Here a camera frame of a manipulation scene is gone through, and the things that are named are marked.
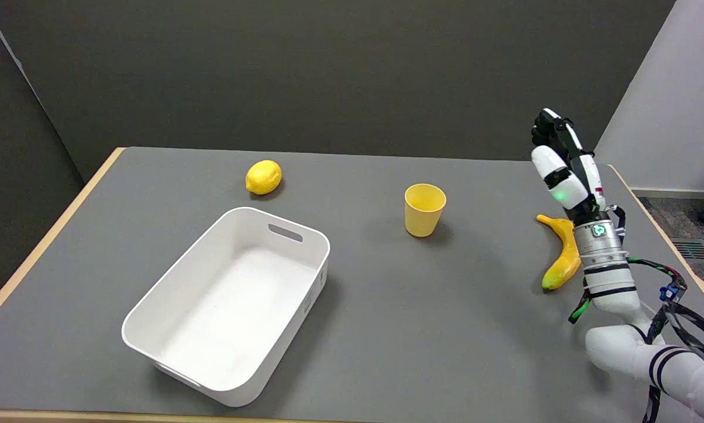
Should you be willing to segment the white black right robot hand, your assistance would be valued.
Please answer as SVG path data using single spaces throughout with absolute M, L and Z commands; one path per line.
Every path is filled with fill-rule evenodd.
M 543 108 L 531 134 L 532 163 L 567 218 L 576 227 L 606 220 L 606 200 L 594 153 L 583 148 L 572 121 Z

